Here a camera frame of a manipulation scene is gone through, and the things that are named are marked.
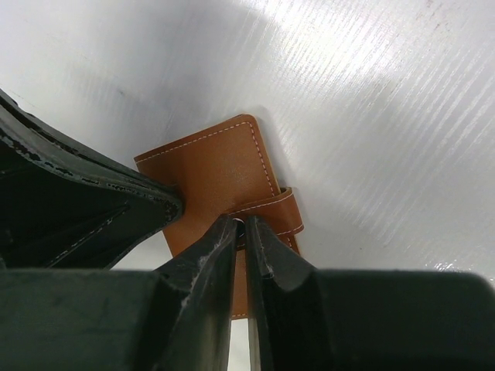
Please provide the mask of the brown leather card holder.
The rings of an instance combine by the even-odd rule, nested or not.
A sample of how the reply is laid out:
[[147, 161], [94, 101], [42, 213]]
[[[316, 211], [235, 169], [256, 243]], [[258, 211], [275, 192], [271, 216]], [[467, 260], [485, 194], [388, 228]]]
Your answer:
[[222, 214], [260, 216], [295, 252], [304, 229], [294, 192], [278, 184], [256, 119], [249, 114], [135, 157], [143, 175], [173, 187], [183, 214], [163, 230], [173, 256], [201, 238]]

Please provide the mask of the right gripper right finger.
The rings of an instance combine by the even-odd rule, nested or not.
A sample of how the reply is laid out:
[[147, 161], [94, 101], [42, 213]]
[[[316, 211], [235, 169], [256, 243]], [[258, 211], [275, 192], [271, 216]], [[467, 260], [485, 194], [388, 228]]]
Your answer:
[[319, 269], [245, 223], [254, 370], [492, 370], [494, 289], [460, 272]]

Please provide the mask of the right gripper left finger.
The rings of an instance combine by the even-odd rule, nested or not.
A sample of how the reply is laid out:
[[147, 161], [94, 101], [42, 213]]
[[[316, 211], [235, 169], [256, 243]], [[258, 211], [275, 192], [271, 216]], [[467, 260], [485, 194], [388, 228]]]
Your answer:
[[3, 370], [225, 370], [237, 223], [157, 271], [3, 270]]

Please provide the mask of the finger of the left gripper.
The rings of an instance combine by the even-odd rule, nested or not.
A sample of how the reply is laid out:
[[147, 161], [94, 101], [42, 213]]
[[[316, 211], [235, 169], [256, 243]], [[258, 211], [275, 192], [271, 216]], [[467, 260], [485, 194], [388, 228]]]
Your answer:
[[113, 267], [176, 221], [175, 190], [1, 96], [1, 266]]

